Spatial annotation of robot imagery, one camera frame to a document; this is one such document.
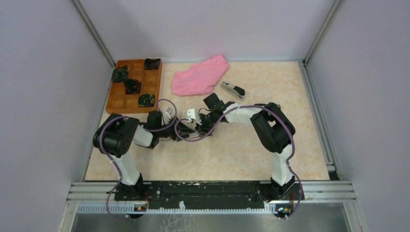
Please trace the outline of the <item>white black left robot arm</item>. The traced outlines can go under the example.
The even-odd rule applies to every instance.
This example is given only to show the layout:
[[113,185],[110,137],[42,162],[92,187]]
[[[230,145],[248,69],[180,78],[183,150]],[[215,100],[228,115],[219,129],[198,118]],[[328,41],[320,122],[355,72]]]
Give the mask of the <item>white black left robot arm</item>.
[[146,122],[111,114],[93,136],[93,146],[113,162],[119,173],[119,184],[115,188],[117,201],[139,200],[145,193],[142,174],[132,164],[130,147],[135,144],[153,149],[161,138],[179,141],[189,138],[194,130],[184,124],[176,125],[176,117],[171,117],[172,109],[151,111]]

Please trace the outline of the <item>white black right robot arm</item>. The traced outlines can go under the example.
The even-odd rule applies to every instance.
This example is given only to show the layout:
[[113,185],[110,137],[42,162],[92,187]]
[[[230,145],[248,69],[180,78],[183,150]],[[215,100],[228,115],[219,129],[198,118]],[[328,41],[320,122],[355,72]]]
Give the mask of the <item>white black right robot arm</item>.
[[269,194],[285,199],[292,191],[296,175],[290,167],[294,156],[295,128],[281,108],[275,103],[240,105],[232,101],[218,102],[209,107],[208,114],[200,113],[195,130],[204,137],[210,135],[221,123],[252,125],[261,144],[272,154],[273,172]]

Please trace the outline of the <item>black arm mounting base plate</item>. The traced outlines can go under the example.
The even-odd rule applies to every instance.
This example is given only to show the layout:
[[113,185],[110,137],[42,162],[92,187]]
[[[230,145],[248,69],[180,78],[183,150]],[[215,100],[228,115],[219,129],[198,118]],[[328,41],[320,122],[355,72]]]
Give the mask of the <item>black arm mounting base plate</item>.
[[265,203],[296,205],[304,199],[299,183],[288,190],[273,181],[145,181],[136,187],[120,184],[115,201],[142,201],[148,209],[262,209]]

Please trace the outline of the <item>red white staple box sleeve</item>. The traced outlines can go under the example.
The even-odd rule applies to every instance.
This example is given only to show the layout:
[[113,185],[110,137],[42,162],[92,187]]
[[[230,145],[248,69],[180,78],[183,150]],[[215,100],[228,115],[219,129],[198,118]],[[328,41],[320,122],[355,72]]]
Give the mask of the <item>red white staple box sleeve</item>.
[[189,139],[190,140],[195,140],[195,139],[198,139],[198,138],[200,138],[201,137],[201,135],[199,134],[199,133],[197,133],[197,132],[193,132],[193,133],[190,133],[189,134]]

